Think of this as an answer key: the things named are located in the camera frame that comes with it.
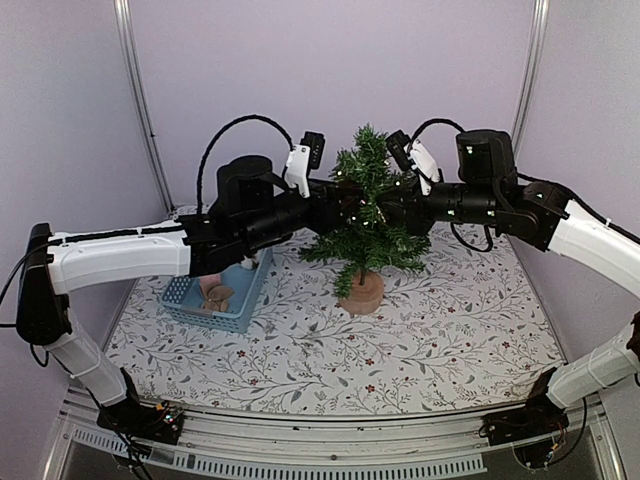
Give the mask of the small green christmas tree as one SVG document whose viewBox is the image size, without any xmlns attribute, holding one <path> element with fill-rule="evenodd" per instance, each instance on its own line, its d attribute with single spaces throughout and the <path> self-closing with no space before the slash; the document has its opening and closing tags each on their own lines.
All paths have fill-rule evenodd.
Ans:
<svg viewBox="0 0 640 480">
<path fill-rule="evenodd" d="M 367 272 L 379 272 L 386 267 L 420 273 L 424 270 L 423 256 L 431 246 L 427 237 L 411 235 L 400 224 L 386 223 L 378 207 L 384 193 L 394 187 L 407 184 L 410 176 L 391 167 L 391 157 L 386 147 L 387 134 L 377 131 L 370 124 L 359 127 L 354 134 L 354 147 L 341 149 L 330 178 L 339 183 L 359 185 L 365 195 L 362 202 L 361 227 L 343 226 L 333 232 L 314 238 L 311 245 L 299 252 L 303 261 L 344 263 L 333 283 L 337 298 L 348 296 L 353 277 L 360 273 L 361 280 Z"/>
</svg>

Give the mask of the beige burlap bow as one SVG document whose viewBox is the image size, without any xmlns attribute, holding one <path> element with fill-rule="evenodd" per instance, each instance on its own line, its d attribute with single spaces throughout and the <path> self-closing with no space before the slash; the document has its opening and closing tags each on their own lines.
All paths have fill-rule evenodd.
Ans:
<svg viewBox="0 0 640 480">
<path fill-rule="evenodd" d="M 234 290 L 229 286 L 216 284 L 202 288 L 201 293 L 203 296 L 201 308 L 203 310 L 226 313 L 229 310 Z"/>
</svg>

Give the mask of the dark red bauble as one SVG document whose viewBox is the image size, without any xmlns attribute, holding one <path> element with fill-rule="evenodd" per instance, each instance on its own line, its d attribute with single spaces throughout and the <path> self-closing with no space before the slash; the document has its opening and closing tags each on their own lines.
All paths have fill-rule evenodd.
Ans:
<svg viewBox="0 0 640 480">
<path fill-rule="evenodd" d="M 340 205 L 343 210 L 357 210 L 364 201 L 364 192 L 357 185 L 346 185 L 339 187 Z"/>
</svg>

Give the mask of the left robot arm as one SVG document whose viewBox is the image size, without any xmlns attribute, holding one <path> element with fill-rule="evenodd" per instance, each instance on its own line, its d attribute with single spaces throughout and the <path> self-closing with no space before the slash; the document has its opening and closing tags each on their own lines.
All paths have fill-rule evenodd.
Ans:
<svg viewBox="0 0 640 480">
<path fill-rule="evenodd" d="M 332 231 L 346 223 L 362 191 L 311 180 L 305 160 L 291 155 L 284 177 L 271 161 L 246 155 L 217 172 L 218 198 L 207 213 L 145 227 L 88 234 L 33 227 L 20 277 L 16 330 L 50 352 L 75 379 L 110 407 L 128 434 L 148 426 L 125 375 L 76 324 L 69 293 L 88 286 L 150 276 L 201 277 L 219 273 L 308 228 Z"/>
</svg>

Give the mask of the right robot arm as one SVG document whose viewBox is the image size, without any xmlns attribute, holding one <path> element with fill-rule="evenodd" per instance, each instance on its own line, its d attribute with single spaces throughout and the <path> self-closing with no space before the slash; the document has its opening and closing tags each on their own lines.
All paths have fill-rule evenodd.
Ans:
<svg viewBox="0 0 640 480">
<path fill-rule="evenodd" d="M 436 161 L 415 137 L 398 130 L 386 147 L 398 167 L 416 180 L 379 197 L 386 219 L 413 235 L 436 222 L 481 225 L 522 240 L 542 252 L 572 259 L 639 293 L 639 240 L 596 214 L 567 187 L 526 178 L 515 167 L 511 138 L 496 130 L 456 137 L 459 182 L 446 183 Z M 561 411 L 639 372 L 639 321 L 567 365 L 543 373 L 517 415 L 517 427 L 537 436 Z"/>
</svg>

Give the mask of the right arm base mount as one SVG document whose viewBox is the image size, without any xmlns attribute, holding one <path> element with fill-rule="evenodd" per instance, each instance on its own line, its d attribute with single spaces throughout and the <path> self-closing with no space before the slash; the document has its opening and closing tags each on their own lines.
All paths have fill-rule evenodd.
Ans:
<svg viewBox="0 0 640 480">
<path fill-rule="evenodd" d="M 516 449 L 516 459 L 528 468 L 541 469 L 557 460 L 569 420 L 565 408 L 556 406 L 547 397 L 548 384 L 556 370 L 553 367 L 541 374 L 523 406 L 484 415 L 479 437 L 495 446 L 559 432 L 558 440 L 547 439 L 538 445 Z"/>
</svg>

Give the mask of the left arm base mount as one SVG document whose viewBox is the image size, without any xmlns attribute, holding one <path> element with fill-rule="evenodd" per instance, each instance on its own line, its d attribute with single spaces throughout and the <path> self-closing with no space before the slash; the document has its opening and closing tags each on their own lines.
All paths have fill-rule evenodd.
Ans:
<svg viewBox="0 0 640 480">
<path fill-rule="evenodd" d="M 112 406 L 99 407 L 97 425 L 101 428 L 168 445 L 177 445 L 184 425 L 184 409 L 164 400 L 155 406 L 140 402 L 131 376 L 120 369 L 125 385 L 125 399 Z"/>
</svg>

